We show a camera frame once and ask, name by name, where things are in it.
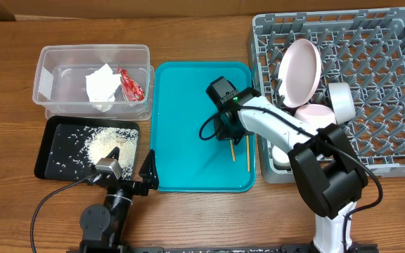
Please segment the grey bowl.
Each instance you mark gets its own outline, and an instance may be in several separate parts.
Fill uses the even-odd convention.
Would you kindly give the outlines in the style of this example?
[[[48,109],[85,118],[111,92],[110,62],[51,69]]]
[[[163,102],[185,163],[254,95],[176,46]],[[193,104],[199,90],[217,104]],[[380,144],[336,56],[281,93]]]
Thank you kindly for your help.
[[[355,118],[356,110],[348,83],[329,83],[328,97],[338,124]]]

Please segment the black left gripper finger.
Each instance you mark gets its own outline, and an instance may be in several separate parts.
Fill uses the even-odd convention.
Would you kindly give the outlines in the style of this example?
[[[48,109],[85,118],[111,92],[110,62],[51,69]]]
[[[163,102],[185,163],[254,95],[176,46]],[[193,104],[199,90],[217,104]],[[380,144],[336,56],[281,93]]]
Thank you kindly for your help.
[[[110,153],[105,157],[105,159],[108,160],[109,162],[114,161],[118,162],[119,156],[120,156],[120,149],[117,146],[115,146],[110,151]]]
[[[159,186],[159,177],[155,162],[155,151],[150,149],[142,166],[139,170],[139,176],[142,178],[140,183],[140,195],[147,196],[149,190],[157,190]]]

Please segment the white round plate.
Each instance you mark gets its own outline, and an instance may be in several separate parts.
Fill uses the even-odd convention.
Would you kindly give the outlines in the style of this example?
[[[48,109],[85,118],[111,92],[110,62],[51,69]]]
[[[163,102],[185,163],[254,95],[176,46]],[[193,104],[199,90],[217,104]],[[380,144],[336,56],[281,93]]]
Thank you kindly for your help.
[[[293,42],[283,55],[278,79],[282,81],[278,93],[283,104],[297,108],[314,95],[321,78],[321,55],[307,39]]]

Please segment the pink bowl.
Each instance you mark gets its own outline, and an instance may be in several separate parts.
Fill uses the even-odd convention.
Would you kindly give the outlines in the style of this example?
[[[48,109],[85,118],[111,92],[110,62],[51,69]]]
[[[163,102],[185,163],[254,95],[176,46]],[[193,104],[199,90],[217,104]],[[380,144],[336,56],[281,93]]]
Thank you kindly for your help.
[[[337,124],[333,110],[319,104],[308,104],[299,107],[295,111],[294,118],[310,124],[316,129],[324,128],[330,124]]]

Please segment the wooden chopstick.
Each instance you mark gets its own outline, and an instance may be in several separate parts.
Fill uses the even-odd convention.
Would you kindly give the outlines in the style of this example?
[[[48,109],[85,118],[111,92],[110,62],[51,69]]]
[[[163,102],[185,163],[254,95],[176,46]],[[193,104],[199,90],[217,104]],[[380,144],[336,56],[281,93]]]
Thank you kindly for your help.
[[[247,172],[250,173],[250,138],[249,136],[245,136],[245,143],[246,143],[246,158],[247,158]]]
[[[229,140],[229,144],[230,144],[230,149],[231,149],[231,157],[232,157],[233,162],[235,162],[236,161],[236,154],[235,154],[234,144],[233,144],[232,139]]]

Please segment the white paper cup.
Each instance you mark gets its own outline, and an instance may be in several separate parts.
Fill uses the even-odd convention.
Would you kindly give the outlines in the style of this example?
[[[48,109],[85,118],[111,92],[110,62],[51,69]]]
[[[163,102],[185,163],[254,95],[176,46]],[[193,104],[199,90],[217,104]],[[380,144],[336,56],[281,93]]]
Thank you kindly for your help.
[[[273,164],[277,169],[288,169],[290,168],[290,160],[288,155],[279,149],[277,146],[273,146],[271,149],[271,158]]]

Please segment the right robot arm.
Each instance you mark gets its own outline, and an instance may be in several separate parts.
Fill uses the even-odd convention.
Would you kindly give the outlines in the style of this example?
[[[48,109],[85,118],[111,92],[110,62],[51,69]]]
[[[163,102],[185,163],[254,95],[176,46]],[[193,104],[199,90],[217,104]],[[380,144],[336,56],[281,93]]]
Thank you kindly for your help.
[[[350,216],[368,184],[364,166],[344,131],[336,124],[320,129],[272,105],[256,89],[239,91],[219,77],[206,89],[218,111],[214,136],[238,143],[257,134],[289,159],[300,196],[316,215],[315,252],[348,252]]]

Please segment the rice pile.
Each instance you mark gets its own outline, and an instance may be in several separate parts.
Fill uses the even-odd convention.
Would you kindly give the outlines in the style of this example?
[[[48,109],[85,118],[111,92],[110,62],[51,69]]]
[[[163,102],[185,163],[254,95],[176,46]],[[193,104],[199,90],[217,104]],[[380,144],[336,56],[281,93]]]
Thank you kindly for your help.
[[[45,175],[78,181],[90,174],[90,168],[117,146],[122,178],[129,180],[138,140],[137,129],[60,124],[53,137]]]

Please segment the white napkin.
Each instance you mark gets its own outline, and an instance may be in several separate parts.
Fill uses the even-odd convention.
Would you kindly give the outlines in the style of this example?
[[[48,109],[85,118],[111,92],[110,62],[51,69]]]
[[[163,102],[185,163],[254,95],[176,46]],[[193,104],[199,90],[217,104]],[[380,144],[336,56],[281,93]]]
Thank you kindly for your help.
[[[86,93],[89,101],[104,102],[94,105],[100,112],[107,112],[115,102],[115,92],[121,84],[121,74],[114,74],[112,68],[105,64],[100,69],[86,76]]]

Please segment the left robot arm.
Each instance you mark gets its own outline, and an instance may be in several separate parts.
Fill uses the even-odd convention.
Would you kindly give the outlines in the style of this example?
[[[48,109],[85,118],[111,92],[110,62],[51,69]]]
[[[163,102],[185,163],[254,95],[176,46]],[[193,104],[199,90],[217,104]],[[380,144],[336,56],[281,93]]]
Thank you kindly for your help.
[[[103,204],[91,205],[82,212],[80,252],[128,252],[129,246],[122,242],[122,232],[132,198],[135,195],[147,196],[150,190],[158,189],[154,150],[149,150],[141,166],[141,181],[122,178],[122,168],[117,160],[119,155],[120,149],[115,147],[91,168],[94,174],[87,183],[100,186],[107,193]]]

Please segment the red snack wrapper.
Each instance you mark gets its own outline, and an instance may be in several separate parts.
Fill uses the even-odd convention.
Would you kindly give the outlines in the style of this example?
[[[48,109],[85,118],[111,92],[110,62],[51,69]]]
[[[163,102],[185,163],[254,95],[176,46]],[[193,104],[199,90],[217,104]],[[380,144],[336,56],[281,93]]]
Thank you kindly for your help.
[[[128,74],[127,69],[119,67],[121,89],[124,99],[130,102],[141,101],[145,98],[145,92],[140,85],[135,82]]]

